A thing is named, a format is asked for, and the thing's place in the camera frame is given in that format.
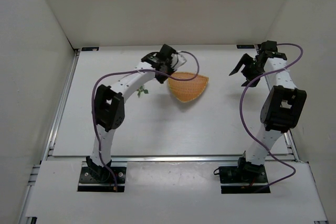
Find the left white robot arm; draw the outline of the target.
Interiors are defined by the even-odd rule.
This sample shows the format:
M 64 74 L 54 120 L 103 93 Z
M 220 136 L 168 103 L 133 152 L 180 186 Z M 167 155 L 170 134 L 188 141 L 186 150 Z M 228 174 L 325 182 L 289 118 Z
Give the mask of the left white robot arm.
M 119 72 L 121 79 L 112 85 L 102 80 L 114 74 L 99 78 L 92 88 L 91 116 L 95 140 L 92 153 L 86 157 L 89 174 L 99 183 L 113 183 L 118 180 L 111 167 L 111 148 L 116 129 L 125 119 L 125 103 L 140 87 L 155 79 L 164 83 L 187 62 L 181 51 L 151 52 L 144 56 L 131 71 Z

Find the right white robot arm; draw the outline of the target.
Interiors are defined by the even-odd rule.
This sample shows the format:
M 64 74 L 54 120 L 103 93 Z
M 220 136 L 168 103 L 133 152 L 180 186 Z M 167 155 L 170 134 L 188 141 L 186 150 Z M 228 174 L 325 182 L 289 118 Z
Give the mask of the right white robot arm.
M 307 93 L 294 84 L 283 53 L 264 51 L 255 58 L 244 54 L 231 72 L 246 78 L 245 89 L 255 87 L 266 78 L 269 94 L 260 112 L 260 128 L 253 143 L 238 160 L 237 174 L 251 181 L 264 169 L 265 159 L 276 141 L 297 126 Z

